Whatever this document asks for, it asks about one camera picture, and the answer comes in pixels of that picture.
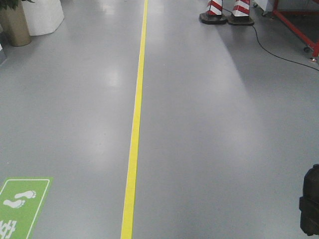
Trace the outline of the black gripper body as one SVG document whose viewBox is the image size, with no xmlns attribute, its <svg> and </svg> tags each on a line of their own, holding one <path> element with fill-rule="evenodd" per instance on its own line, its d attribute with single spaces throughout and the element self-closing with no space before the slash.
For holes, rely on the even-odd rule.
<svg viewBox="0 0 319 239">
<path fill-rule="evenodd" d="M 300 228 L 308 236 L 319 234 L 319 165 L 315 164 L 305 175 L 303 195 L 300 197 Z"/>
</svg>

